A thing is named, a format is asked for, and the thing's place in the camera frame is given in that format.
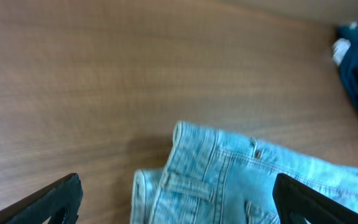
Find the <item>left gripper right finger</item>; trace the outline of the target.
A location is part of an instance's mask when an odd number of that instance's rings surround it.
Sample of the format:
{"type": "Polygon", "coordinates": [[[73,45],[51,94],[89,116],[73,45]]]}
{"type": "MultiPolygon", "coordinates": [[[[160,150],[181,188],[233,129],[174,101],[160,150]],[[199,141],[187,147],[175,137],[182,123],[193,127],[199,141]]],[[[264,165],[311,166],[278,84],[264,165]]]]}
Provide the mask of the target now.
{"type": "Polygon", "coordinates": [[[281,224],[353,224],[358,213],[286,174],[278,174],[273,199],[281,224]]]}

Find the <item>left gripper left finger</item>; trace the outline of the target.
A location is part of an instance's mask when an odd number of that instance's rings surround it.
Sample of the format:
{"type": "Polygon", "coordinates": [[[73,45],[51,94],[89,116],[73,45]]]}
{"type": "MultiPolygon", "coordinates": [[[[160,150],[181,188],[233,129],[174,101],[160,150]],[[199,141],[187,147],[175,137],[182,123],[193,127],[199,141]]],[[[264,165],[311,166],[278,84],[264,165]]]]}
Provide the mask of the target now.
{"type": "Polygon", "coordinates": [[[71,173],[2,209],[0,223],[76,223],[82,198],[79,175],[71,173]]]}

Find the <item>light blue denim shorts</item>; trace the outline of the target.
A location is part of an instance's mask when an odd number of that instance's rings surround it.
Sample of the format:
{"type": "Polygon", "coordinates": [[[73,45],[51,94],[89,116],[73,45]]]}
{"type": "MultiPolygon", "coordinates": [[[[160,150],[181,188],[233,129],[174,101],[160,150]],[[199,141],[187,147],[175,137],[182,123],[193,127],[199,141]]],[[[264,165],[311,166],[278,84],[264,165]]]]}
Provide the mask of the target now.
{"type": "Polygon", "coordinates": [[[135,172],[131,223],[278,223],[273,186],[286,174],[358,213],[358,168],[179,121],[161,169],[135,172]]]}

